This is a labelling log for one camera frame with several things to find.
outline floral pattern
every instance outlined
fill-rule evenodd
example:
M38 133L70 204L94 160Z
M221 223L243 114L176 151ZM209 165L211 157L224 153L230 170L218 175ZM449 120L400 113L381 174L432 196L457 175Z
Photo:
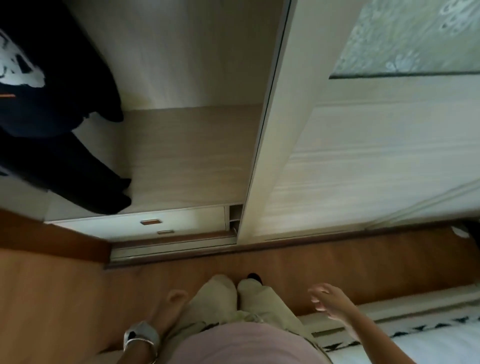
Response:
M480 0L371 0L332 76L480 72Z

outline silver watch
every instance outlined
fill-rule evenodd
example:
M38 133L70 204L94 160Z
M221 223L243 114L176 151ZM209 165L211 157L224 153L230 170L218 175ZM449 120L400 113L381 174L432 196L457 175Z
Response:
M144 341L150 344L152 346L152 354L156 360L158 348L160 347L160 337L153 327L142 321L125 331L125 335L123 335L123 351L133 341Z

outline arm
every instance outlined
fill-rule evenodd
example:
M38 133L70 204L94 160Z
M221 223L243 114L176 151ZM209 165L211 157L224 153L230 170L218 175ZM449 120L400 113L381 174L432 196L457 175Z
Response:
M173 327L188 302L188 293L171 290L156 308L148 324L155 328L160 338ZM117 364L151 364L155 360L152 346L144 341L129 343Z
M415 364L340 288L321 283L311 287L309 293L317 311L325 311L329 318L341 321L362 343L372 364Z

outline wardrobe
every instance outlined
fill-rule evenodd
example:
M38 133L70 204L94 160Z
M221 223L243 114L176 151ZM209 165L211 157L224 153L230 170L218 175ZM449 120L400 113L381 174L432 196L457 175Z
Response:
M451 1L64 2L124 113L74 133L132 179L132 204L98 215L0 177L2 208L105 239L116 264L479 215L480 65L452 46L478 32L451 25ZM375 36L413 13L450 33Z

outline black shoe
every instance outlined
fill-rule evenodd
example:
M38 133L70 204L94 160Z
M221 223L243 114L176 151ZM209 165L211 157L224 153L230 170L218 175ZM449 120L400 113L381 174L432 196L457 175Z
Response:
M247 278L249 279L254 279L256 280L257 282L260 282L261 285L264 285L264 283L262 282L262 279L260 278L260 276L256 273L250 273L249 275L247 275Z

